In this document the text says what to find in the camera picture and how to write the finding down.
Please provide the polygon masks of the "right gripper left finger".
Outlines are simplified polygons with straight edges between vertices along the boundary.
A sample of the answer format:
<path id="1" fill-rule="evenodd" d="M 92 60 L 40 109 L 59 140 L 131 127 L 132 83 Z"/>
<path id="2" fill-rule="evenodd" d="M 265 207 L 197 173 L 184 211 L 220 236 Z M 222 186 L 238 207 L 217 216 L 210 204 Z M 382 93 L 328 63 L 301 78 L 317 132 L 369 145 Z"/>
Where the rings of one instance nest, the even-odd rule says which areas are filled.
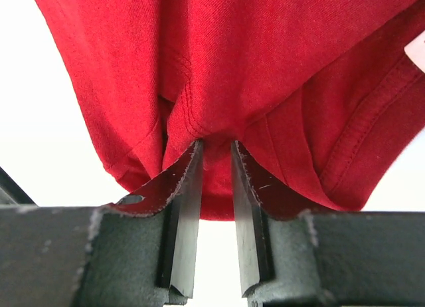
<path id="1" fill-rule="evenodd" d="M 184 305 L 193 296 L 203 144 L 118 203 L 39 207 L 1 173 L 2 306 Z"/>

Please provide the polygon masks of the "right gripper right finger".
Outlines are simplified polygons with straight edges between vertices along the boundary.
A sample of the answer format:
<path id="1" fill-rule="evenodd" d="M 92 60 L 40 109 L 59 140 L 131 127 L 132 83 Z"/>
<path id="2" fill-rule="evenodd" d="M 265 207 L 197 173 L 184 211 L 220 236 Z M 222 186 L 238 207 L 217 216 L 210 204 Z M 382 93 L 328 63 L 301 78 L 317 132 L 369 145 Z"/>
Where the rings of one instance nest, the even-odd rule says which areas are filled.
<path id="1" fill-rule="evenodd" d="M 423 306 L 424 214 L 338 212 L 231 147 L 242 295 L 249 306 Z"/>

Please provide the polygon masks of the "dark red t-shirt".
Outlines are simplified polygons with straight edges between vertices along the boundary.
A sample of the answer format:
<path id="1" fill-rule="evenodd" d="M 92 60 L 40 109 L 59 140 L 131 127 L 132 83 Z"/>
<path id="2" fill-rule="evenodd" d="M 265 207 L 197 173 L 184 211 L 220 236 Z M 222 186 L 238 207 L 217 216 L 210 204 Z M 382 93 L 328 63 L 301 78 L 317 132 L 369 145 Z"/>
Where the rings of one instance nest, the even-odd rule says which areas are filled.
<path id="1" fill-rule="evenodd" d="M 424 128 L 424 0 L 35 0 L 104 169 L 127 191 L 204 141 L 201 217 L 233 219 L 230 145 L 298 197 L 362 209 Z"/>

